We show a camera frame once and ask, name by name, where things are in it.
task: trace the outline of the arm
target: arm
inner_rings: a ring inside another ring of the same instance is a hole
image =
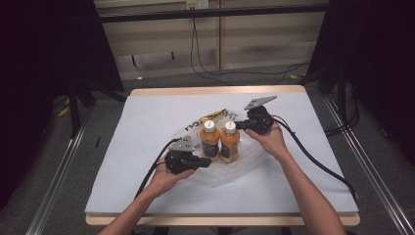
[[[346,234],[333,206],[305,175],[287,149],[279,124],[275,122],[266,135],[258,135],[250,129],[246,132],[280,162],[310,234]]]
[[[170,190],[177,181],[189,177],[194,172],[188,169],[176,175],[167,171],[165,164],[159,164],[150,184],[99,234],[130,234],[155,198]]]

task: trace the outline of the bottle label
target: bottle label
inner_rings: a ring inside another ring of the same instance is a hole
[[[208,158],[216,157],[217,152],[219,151],[219,147],[217,145],[211,145],[207,144],[205,142],[202,142],[203,148],[204,148],[204,154]]]
[[[224,145],[222,143],[222,149],[220,150],[220,156],[223,158],[230,158],[231,157],[231,150],[228,148],[228,146]]]

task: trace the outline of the metal rail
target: metal rail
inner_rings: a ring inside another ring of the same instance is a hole
[[[349,5],[333,4],[310,4],[274,7],[253,7],[253,8],[216,8],[200,10],[169,11],[155,13],[134,13],[134,14],[106,14],[100,15],[101,23],[121,23],[121,22],[142,22],[157,20],[192,19],[192,18],[211,18],[211,17],[235,17],[251,15],[271,15],[271,14],[290,14],[290,13],[311,13],[326,12],[333,8],[349,7]]]
[[[93,108],[87,109],[85,121],[80,126],[76,135],[70,139],[69,145],[67,147],[67,150],[65,151],[64,157],[62,158],[62,161],[58,167],[58,170],[55,173],[55,176],[49,186],[47,193],[43,197],[43,201],[41,205],[37,209],[33,220],[28,226],[28,229],[25,233],[26,235],[42,234],[43,229],[46,225],[46,222],[49,218],[49,215],[52,211],[52,208],[54,207],[56,199],[58,198],[58,194],[64,183],[65,177],[69,170],[70,163],[76,153],[80,140],[82,139],[82,135],[85,130],[85,125],[91,117],[92,109]]]
[[[338,126],[343,126],[343,121],[337,112],[338,107],[336,106],[336,103],[332,98],[329,97],[325,98],[325,102]],[[389,213],[392,221],[396,225],[396,228],[399,230],[399,233],[404,235],[415,234],[415,230],[402,207],[400,206],[399,202],[393,196],[384,180],[382,179],[381,175],[373,166],[372,162],[354,135],[353,131],[348,128],[343,131],[343,135],[351,150],[354,152],[354,155],[356,156],[357,161],[360,163],[360,166],[365,172],[367,178],[372,184],[373,189]]]

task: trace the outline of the black backdrop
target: black backdrop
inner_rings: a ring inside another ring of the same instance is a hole
[[[73,20],[91,17],[98,17],[92,0],[2,3],[0,209],[37,155],[53,100],[72,80],[123,90],[102,25]]]
[[[319,79],[320,91],[328,93],[342,66],[358,98],[379,120],[379,128],[415,164],[415,4],[330,1],[342,2],[352,7],[326,13],[307,73],[318,74],[314,79]]]

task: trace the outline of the wooden table edge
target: wooden table edge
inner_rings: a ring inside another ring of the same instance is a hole
[[[107,225],[115,219],[114,215],[87,214],[89,225]],[[344,226],[355,226],[360,222],[358,212],[340,215]],[[143,216],[137,223],[141,226],[296,226],[304,225],[298,215],[280,216]]]
[[[130,96],[241,94],[274,92],[305,92],[305,88],[300,85],[140,88],[132,90]]]

